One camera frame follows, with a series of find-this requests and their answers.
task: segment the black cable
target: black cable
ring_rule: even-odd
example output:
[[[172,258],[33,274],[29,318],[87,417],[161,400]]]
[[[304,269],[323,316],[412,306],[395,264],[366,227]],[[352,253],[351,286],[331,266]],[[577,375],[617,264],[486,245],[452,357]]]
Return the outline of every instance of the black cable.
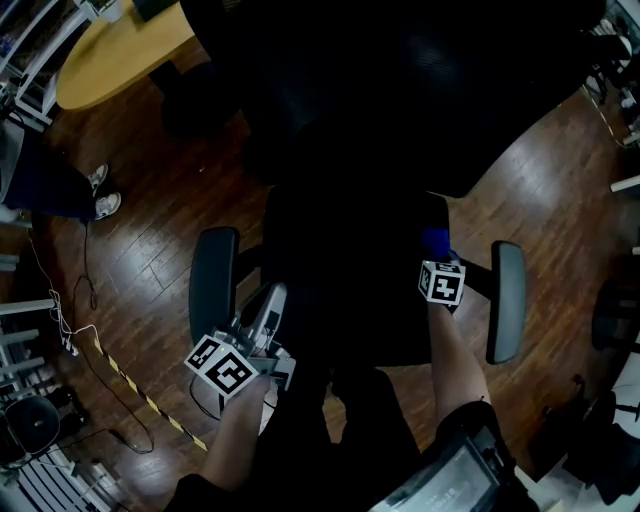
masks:
[[[53,453],[53,452],[58,452],[60,450],[64,450],[65,448],[69,448],[69,446],[73,446],[74,444],[82,443],[85,439],[89,439],[90,437],[97,436],[98,434],[102,434],[102,432],[109,432],[109,429],[108,428],[101,428],[100,430],[98,430],[97,432],[94,432],[93,434],[89,434],[88,436],[84,436],[82,439],[78,439],[77,441],[74,441],[73,443],[69,443],[69,444],[64,445],[64,446],[59,446],[58,448],[56,448],[54,450],[49,450],[48,452],[43,453],[42,455],[46,455],[47,453]]]
[[[78,276],[75,286],[73,287],[73,299],[71,301],[71,326],[72,331],[75,330],[76,324],[76,292],[78,291],[78,286],[83,281],[86,281],[89,285],[89,307],[92,311],[98,309],[98,294],[96,293],[96,289],[93,286],[93,281],[91,277],[89,277],[89,265],[87,264],[87,243],[89,239],[89,224],[87,222],[83,222],[84,224],[84,272]]]
[[[136,416],[136,414],[131,410],[131,408],[125,404],[122,399],[116,394],[116,392],[111,389],[111,386],[109,386],[109,384],[107,384],[102,377],[100,377],[100,375],[98,374],[98,372],[96,372],[93,369],[93,366],[91,366],[91,363],[89,362],[89,358],[87,357],[87,354],[85,353],[84,349],[81,346],[78,346],[78,349],[80,350],[80,353],[82,354],[82,356],[84,357],[84,360],[87,362],[87,365],[89,366],[89,369],[91,370],[91,372],[97,377],[97,379],[102,383],[102,385],[107,388],[109,390],[109,392],[113,395],[113,397],[120,402],[120,405],[122,405],[122,407],[124,407],[127,412],[131,415],[131,417],[136,420],[138,422],[138,424],[142,427],[142,429],[145,431],[145,433],[147,434],[147,437],[149,438],[149,444],[151,445],[148,449],[146,450],[140,450],[139,448],[136,448],[135,446],[131,445],[130,443],[128,443],[125,438],[122,436],[122,434],[120,434],[118,431],[113,430],[113,429],[108,429],[109,432],[111,433],[112,436],[114,436],[116,439],[118,439],[118,441],[120,441],[122,444],[124,444],[127,448],[131,449],[132,451],[136,452],[138,455],[145,455],[147,453],[151,453],[156,445],[155,445],[155,440],[153,438],[153,434],[151,433],[151,431],[147,428],[147,426],[142,423],[142,421],[140,421],[140,419]]]
[[[89,299],[89,306],[91,307],[91,309],[93,311],[98,309],[98,295],[96,294],[95,288],[93,286],[93,281],[91,281],[91,278],[89,277],[89,266],[87,264],[87,241],[88,241],[88,238],[89,238],[89,226],[85,222],[83,222],[83,224],[84,224],[84,227],[85,227],[85,232],[84,232],[84,273],[80,277],[78,277],[78,280],[76,281],[76,285],[73,288],[73,299],[72,299],[72,302],[71,302],[71,331],[75,331],[75,323],[76,323],[76,292],[78,290],[78,286],[80,285],[80,283],[82,281],[86,281],[87,282],[87,284],[89,285],[90,292],[91,292],[91,296],[90,296],[90,299]],[[118,441],[120,441],[127,448],[129,448],[130,450],[134,451],[138,455],[145,455],[147,453],[151,453],[155,449],[155,440],[153,438],[153,435],[151,434],[151,431],[147,428],[147,426],[144,423],[142,423],[142,421],[140,421],[140,419],[135,415],[135,413],[131,410],[131,408],[122,401],[122,399],[116,394],[116,392],[113,389],[111,389],[111,387],[104,381],[104,379],[98,374],[98,372],[95,371],[95,369],[91,365],[91,362],[89,361],[89,358],[87,357],[87,354],[85,353],[84,349],[81,346],[78,346],[78,349],[82,353],[82,356],[84,357],[84,360],[87,362],[87,366],[89,366],[89,369],[91,370],[91,372],[102,383],[102,385],[109,390],[109,392],[114,396],[114,398],[118,402],[120,402],[120,405],[122,405],[122,407],[124,407],[127,410],[127,412],[129,412],[131,417],[134,420],[136,420],[138,422],[138,424],[144,429],[145,433],[147,434],[147,437],[149,438],[149,444],[151,446],[150,446],[150,448],[148,448],[146,450],[140,450],[139,448],[136,448],[135,446],[133,446],[130,443],[128,443],[126,441],[126,439],[124,438],[124,436],[122,434],[120,434],[117,430],[114,430],[114,429],[107,429],[107,430],[111,433],[111,435],[113,437],[115,437]]]

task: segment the forearm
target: forearm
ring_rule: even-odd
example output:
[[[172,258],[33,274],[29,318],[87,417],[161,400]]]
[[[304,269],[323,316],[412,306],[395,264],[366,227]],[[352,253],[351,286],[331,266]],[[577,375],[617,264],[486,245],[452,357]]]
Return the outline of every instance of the forearm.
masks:
[[[200,475],[226,491],[236,491],[251,473],[260,432],[265,391],[253,385],[226,406]]]
[[[451,313],[440,304],[429,303],[428,308],[433,389],[438,421],[442,421],[466,403],[490,402],[490,398],[482,368]]]

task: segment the black office chair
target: black office chair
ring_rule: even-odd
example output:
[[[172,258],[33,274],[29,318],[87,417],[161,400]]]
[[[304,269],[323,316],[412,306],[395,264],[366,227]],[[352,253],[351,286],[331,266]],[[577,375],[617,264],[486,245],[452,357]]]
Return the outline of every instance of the black office chair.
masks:
[[[393,169],[453,197],[580,88],[604,13],[604,0],[181,5],[251,128],[247,170],[287,184]]]
[[[442,197],[393,188],[276,187],[268,198],[262,245],[238,254],[235,229],[200,235],[189,291],[193,341],[229,325],[236,285],[260,267],[262,283],[286,285],[275,340],[296,359],[375,366],[430,362],[427,306],[418,291],[426,227],[448,229]],[[516,245],[495,242],[491,250],[491,271],[462,263],[466,284],[492,301],[487,361],[497,364],[520,346],[525,269]],[[243,324],[266,290],[245,308],[249,318]]]

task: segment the white sneaker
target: white sneaker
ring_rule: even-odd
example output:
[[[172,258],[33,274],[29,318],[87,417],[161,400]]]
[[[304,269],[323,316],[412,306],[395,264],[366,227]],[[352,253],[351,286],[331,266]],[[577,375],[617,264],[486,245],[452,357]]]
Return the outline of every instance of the white sneaker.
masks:
[[[100,220],[108,217],[109,215],[113,215],[120,208],[120,203],[122,203],[122,197],[118,192],[115,194],[109,194],[105,197],[99,197],[96,200],[96,219]]]
[[[104,180],[107,179],[107,174],[109,174],[109,164],[102,164],[98,167],[93,174],[90,174],[87,179],[89,183],[91,183],[91,190],[93,191],[93,197],[96,197],[96,192],[98,191],[98,187],[104,183]]]

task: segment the cable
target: cable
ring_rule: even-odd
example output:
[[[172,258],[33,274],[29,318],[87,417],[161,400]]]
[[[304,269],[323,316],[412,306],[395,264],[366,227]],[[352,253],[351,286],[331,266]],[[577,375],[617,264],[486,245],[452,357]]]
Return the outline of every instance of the cable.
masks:
[[[64,446],[59,446],[58,448],[55,448],[53,450],[49,450],[48,452],[45,452],[42,455],[47,455],[48,453],[53,453],[53,452],[58,452],[60,450],[64,450],[65,448],[69,448],[69,446],[73,446],[74,444],[82,443],[85,439],[89,439],[90,437],[97,436],[98,434],[101,434],[102,432],[109,432],[109,429],[108,428],[101,428],[100,430],[98,430],[97,432],[94,432],[93,434],[89,434],[88,436],[84,436],[82,439],[78,439],[77,441],[74,441],[73,443],[69,443],[69,444],[64,445]]]
[[[75,325],[76,323],[76,292],[78,291],[78,286],[82,281],[87,281],[89,285],[89,307],[92,311],[98,309],[98,294],[96,293],[96,289],[93,286],[93,281],[89,277],[89,265],[87,264],[87,240],[89,238],[89,225],[86,222],[84,224],[84,273],[78,276],[78,280],[76,281],[75,286],[73,287],[73,299],[72,299],[72,308],[71,308],[71,325]]]
[[[593,97],[591,96],[591,94],[589,94],[589,90],[586,88],[585,85],[582,85],[582,89],[585,92],[585,94],[587,95],[587,97],[591,100],[591,103],[593,103],[593,106],[595,107],[595,109],[598,111],[598,114],[600,114],[600,117],[602,118],[602,122],[605,124],[605,126],[607,127],[607,129],[609,130],[609,134],[611,135],[611,138],[614,140],[614,142],[620,146],[621,148],[624,149],[629,149],[631,146],[627,146],[625,144],[623,144],[622,142],[620,142],[618,140],[618,138],[615,136],[615,134],[613,133],[613,128],[611,128],[611,125],[609,124],[609,121],[607,121],[607,118],[604,117],[604,114],[602,113],[602,111],[600,110],[600,107],[598,107],[598,104],[595,102],[595,100],[593,99]]]
[[[116,392],[111,388],[111,386],[109,386],[103,379],[102,377],[100,377],[100,375],[98,374],[98,372],[96,372],[93,369],[93,366],[91,366],[91,363],[89,362],[89,358],[87,357],[87,354],[85,353],[84,349],[82,347],[80,347],[80,353],[83,355],[84,360],[87,362],[87,365],[89,366],[89,369],[91,370],[91,372],[97,377],[97,379],[102,383],[102,385],[107,388],[109,390],[109,392],[113,395],[113,397],[120,402],[120,405],[122,405],[122,407],[124,407],[127,412],[131,415],[131,417],[136,420],[136,422],[138,422],[138,424],[142,427],[142,429],[145,431],[145,433],[147,434],[147,437],[149,438],[149,444],[150,447],[147,448],[146,450],[140,450],[139,448],[136,448],[135,446],[129,444],[125,438],[122,436],[122,434],[120,434],[118,431],[113,430],[113,429],[109,429],[109,432],[111,432],[111,435],[114,436],[116,439],[118,439],[122,444],[124,444],[127,448],[131,449],[132,451],[136,452],[138,455],[145,455],[147,453],[151,453],[154,449],[155,449],[155,440],[153,438],[153,434],[151,433],[151,431],[149,430],[149,428],[142,423],[142,421],[140,421],[140,419],[136,416],[136,414],[131,410],[131,408],[125,404],[122,399],[116,394]]]
[[[96,295],[96,292],[95,292],[95,288],[93,286],[93,282],[91,281],[91,279],[89,277],[89,272],[88,272],[87,240],[88,240],[88,236],[89,236],[89,228],[88,228],[88,226],[86,224],[85,224],[85,229],[86,229],[86,231],[85,231],[85,238],[84,238],[84,273],[76,281],[76,285],[74,286],[74,289],[73,289],[73,302],[72,302],[72,305],[71,305],[71,307],[72,307],[72,313],[71,314],[72,314],[72,319],[73,319],[74,323],[75,323],[75,309],[76,309],[76,301],[75,301],[75,299],[76,299],[76,291],[77,291],[78,285],[83,280],[87,281],[87,283],[89,284],[89,287],[91,289],[91,299],[90,299],[90,303],[89,303],[91,309],[95,311],[95,309],[98,307],[97,295]],[[86,326],[81,327],[80,329],[76,329],[76,330],[72,330],[71,329],[71,327],[69,326],[69,324],[65,320],[64,315],[62,314],[62,304],[60,302],[60,294],[57,291],[55,291],[55,289],[53,287],[53,282],[51,281],[51,278],[45,272],[44,268],[42,268],[42,265],[40,264],[40,259],[38,258],[38,253],[36,252],[36,248],[35,248],[35,246],[33,244],[33,239],[31,238],[31,234],[29,234],[29,242],[31,242],[31,248],[33,249],[33,254],[34,254],[35,258],[36,258],[36,263],[38,264],[38,267],[40,268],[40,271],[47,278],[47,281],[49,281],[49,285],[50,285],[49,295],[51,296],[51,298],[54,301],[54,307],[49,311],[49,315],[51,316],[51,318],[55,322],[58,323],[58,332],[60,333],[60,339],[62,340],[62,343],[65,345],[65,347],[70,352],[72,352],[74,355],[77,355],[78,354],[78,348],[71,343],[71,337],[77,335],[78,333],[80,333],[80,332],[82,332],[82,331],[84,331],[86,329],[93,329],[93,331],[95,333],[95,336],[96,336],[96,339],[99,341],[100,340],[100,336],[98,335],[98,329],[96,328],[96,326],[94,324],[89,324],[89,325],[86,325]],[[107,390],[109,390],[109,392],[120,403],[120,405],[122,405],[122,407],[124,407],[127,410],[127,412],[131,415],[131,417],[145,431],[147,437],[149,438],[150,447],[148,449],[146,449],[146,450],[140,450],[136,446],[134,446],[134,445],[130,444],[129,442],[127,442],[126,439],[124,438],[124,436],[122,436],[122,434],[120,434],[118,431],[116,431],[114,429],[106,429],[106,430],[108,430],[111,433],[111,435],[114,436],[118,441],[120,441],[127,448],[129,448],[130,450],[134,451],[138,455],[145,455],[147,453],[151,453],[155,449],[155,440],[153,438],[153,434],[151,433],[151,431],[147,428],[147,426],[144,423],[142,423],[142,421],[135,415],[135,413],[131,410],[131,408],[122,401],[122,399],[116,394],[116,392],[95,371],[95,369],[91,365],[91,362],[89,361],[89,358],[87,357],[87,354],[85,353],[85,351],[84,351],[84,349],[82,347],[80,347],[79,352],[82,353],[82,356],[84,357],[85,361],[87,362],[87,366],[89,367],[91,372],[96,376],[96,378],[102,383],[102,385],[105,388],[107,388]]]

